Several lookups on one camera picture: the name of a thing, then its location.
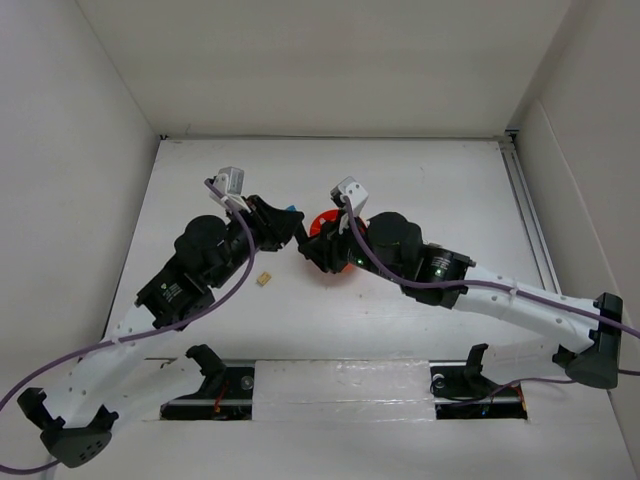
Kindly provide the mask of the small tan eraser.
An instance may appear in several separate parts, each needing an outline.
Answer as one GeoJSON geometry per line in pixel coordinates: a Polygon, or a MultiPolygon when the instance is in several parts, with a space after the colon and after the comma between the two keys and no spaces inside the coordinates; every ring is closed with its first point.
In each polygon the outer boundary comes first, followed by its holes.
{"type": "Polygon", "coordinates": [[[265,286],[271,280],[271,275],[268,272],[263,272],[256,279],[256,283],[260,286],[265,286]]]}

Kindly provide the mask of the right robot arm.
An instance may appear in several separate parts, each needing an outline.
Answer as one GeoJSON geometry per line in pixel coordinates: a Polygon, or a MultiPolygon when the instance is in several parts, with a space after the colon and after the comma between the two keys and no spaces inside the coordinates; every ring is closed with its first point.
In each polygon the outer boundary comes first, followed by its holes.
{"type": "Polygon", "coordinates": [[[504,277],[425,243],[420,227],[396,212],[364,222],[341,210],[315,234],[300,231],[295,238],[304,258],[325,273],[353,266],[396,283],[421,304],[487,316],[541,336],[512,345],[507,354],[486,344],[473,347],[471,363],[462,369],[473,393],[519,375],[564,374],[605,390],[618,385],[623,301],[615,294],[581,299],[504,277]]]}

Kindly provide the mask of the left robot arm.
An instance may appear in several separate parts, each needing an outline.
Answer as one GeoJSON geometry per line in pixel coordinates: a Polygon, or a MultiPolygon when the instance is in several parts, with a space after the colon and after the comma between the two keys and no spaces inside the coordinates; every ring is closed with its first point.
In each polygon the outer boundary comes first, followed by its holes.
{"type": "Polygon", "coordinates": [[[19,395],[20,409],[39,429],[49,454],[68,468],[80,467],[147,409],[182,395],[216,394],[226,366],[206,344],[187,348],[131,388],[123,384],[148,354],[215,309],[220,302],[214,290],[237,271],[248,272],[258,252],[286,246],[303,219],[300,211],[277,209],[252,195],[227,220],[191,220],[175,240],[173,256],[109,335],[78,353],[78,363],[58,384],[19,395]]]}

